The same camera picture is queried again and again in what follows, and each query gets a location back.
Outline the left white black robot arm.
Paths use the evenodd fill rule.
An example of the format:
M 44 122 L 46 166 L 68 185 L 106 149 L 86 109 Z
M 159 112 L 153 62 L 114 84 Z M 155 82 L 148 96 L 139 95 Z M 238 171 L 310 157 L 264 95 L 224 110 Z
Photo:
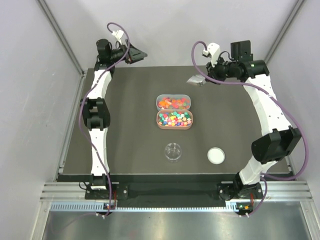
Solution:
M 110 200 L 114 187 L 110 179 L 110 168 L 107 160 L 107 133 L 111 124 L 111 114 L 106 104 L 106 93 L 115 67 L 119 62 L 133 64 L 148 55 L 134 47 L 128 39 L 113 48 L 107 39 L 96 42 L 97 58 L 94 65 L 94 79 L 90 90 L 80 101 L 80 114 L 88 130 L 86 136 L 91 146 L 92 167 L 86 185 L 87 199 Z

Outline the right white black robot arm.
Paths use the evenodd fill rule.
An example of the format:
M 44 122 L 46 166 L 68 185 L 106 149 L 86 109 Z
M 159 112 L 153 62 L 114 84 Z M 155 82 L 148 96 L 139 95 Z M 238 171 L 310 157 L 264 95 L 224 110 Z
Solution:
M 261 137 L 251 144 L 252 157 L 238 172 L 231 185 L 222 187 L 219 196 L 224 200 L 246 198 L 258 189 L 260 178 L 272 166 L 290 155 L 302 137 L 298 128 L 292 127 L 276 99 L 270 72 L 264 60 L 255 60 L 249 40 L 233 42 L 229 59 L 216 43 L 210 43 L 202 52 L 210 58 L 206 64 L 207 75 L 220 85 L 226 79 L 236 78 L 248 93 L 257 113 Z

